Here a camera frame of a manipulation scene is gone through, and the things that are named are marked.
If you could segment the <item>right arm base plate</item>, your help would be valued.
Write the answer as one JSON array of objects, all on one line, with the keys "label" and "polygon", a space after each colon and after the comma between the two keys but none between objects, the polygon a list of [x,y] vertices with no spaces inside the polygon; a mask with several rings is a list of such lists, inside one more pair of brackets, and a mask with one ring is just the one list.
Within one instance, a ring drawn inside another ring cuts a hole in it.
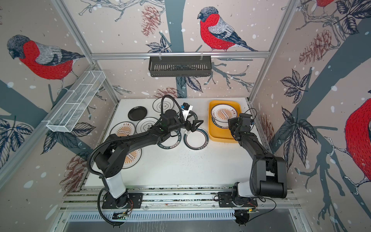
[{"label": "right arm base plate", "polygon": [[241,197],[232,191],[220,191],[217,193],[217,201],[220,208],[252,207],[256,208],[258,203],[255,198]]}]

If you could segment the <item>striped green rim plate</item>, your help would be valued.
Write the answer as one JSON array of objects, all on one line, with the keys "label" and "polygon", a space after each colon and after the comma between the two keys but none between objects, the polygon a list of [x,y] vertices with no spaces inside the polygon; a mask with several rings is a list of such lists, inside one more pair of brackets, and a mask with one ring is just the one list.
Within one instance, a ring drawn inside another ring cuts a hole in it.
[{"label": "striped green rim plate", "polygon": [[186,132],[183,136],[183,141],[191,150],[202,150],[209,143],[209,136],[203,128],[197,128],[195,132]]}]

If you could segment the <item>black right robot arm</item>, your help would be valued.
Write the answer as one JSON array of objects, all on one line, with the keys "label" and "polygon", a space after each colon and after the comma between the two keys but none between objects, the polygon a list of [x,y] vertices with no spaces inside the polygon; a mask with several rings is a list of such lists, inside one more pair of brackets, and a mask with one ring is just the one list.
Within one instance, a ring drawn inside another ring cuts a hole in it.
[{"label": "black right robot arm", "polygon": [[251,131],[252,116],[241,113],[228,120],[232,137],[252,158],[250,178],[236,182],[232,189],[232,201],[243,206],[254,197],[281,198],[287,196],[286,163],[269,152]]}]

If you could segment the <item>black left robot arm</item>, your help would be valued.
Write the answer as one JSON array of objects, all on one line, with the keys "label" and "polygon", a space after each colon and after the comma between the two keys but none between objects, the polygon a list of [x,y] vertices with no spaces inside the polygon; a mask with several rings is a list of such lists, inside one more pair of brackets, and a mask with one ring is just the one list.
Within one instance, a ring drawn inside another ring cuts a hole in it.
[{"label": "black left robot arm", "polygon": [[115,207],[124,208],[129,202],[129,196],[120,172],[127,155],[138,149],[165,142],[173,131],[186,129],[195,132],[201,124],[203,120],[190,122],[182,112],[178,114],[175,110],[167,110],[145,132],[123,137],[111,134],[88,156],[88,171],[98,175],[103,181],[104,190],[114,200]]}]

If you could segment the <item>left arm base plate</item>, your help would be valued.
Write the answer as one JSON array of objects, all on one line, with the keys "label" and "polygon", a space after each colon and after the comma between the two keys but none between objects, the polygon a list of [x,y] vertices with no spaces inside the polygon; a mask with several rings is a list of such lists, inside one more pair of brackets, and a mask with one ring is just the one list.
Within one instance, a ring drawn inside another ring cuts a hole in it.
[{"label": "left arm base plate", "polygon": [[124,193],[118,199],[115,199],[109,192],[103,197],[103,209],[139,209],[141,208],[142,193]]}]

